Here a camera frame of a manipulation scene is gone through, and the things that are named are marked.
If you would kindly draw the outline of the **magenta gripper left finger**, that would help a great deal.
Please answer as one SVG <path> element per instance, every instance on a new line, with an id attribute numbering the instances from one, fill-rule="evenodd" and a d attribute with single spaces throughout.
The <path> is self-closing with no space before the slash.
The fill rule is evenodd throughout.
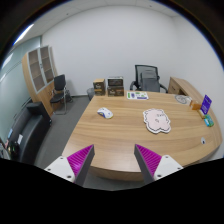
<path id="1" fill-rule="evenodd" d="M 94 145 L 89 145 L 68 157 L 59 156 L 45 171 L 82 186 L 94 155 Z"/>

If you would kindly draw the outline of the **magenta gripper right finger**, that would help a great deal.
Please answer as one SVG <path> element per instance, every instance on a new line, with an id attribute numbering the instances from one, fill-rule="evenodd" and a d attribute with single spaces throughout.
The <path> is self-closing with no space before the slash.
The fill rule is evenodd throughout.
<path id="1" fill-rule="evenodd" d="M 152 183 L 182 169 L 182 166 L 171 156 L 161 156 L 139 144 L 135 145 L 134 155 L 146 184 Z"/>

